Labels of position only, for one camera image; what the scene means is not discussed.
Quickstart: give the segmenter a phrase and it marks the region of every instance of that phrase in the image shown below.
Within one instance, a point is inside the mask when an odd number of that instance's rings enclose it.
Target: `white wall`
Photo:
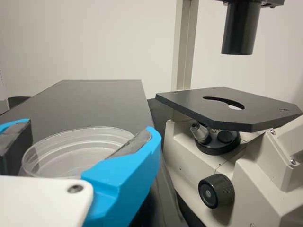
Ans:
[[[8,96],[62,79],[142,79],[170,90],[175,0],[1,0],[0,65]]]
[[[176,0],[2,0],[8,96],[61,79],[142,79],[169,91]],[[252,56],[222,55],[226,7],[200,0],[192,87],[227,86],[303,109],[303,0],[262,9]]]
[[[251,56],[222,55],[226,7],[200,0],[192,87],[226,86],[303,109],[303,0],[261,9]]]

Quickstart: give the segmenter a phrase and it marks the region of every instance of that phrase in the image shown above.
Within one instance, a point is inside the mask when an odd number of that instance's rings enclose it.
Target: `focus knob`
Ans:
[[[235,198],[233,185],[223,174],[214,174],[201,180],[198,189],[204,204],[212,209],[231,204]]]

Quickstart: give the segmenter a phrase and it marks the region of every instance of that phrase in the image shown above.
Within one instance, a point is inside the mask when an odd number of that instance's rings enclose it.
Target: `black plate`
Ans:
[[[159,93],[156,99],[213,129],[255,132],[302,115],[295,104],[227,87]]]

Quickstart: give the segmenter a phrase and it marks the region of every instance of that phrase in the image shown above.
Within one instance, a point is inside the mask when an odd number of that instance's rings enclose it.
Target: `blue clip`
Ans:
[[[13,122],[8,122],[5,124],[0,125],[0,134],[2,134],[9,126],[12,126],[14,124],[19,124],[19,123],[25,123],[28,122],[29,118],[23,118],[23,119],[19,119]]]
[[[160,166],[161,136],[147,127],[151,139],[136,153],[100,161],[82,172],[94,188],[85,227],[128,226],[146,198]]]

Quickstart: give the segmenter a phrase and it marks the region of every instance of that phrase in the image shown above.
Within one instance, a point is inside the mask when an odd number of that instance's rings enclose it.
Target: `petri dish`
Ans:
[[[134,135],[113,127],[65,131],[31,146],[22,158],[23,175],[80,178],[81,172],[107,158]]]

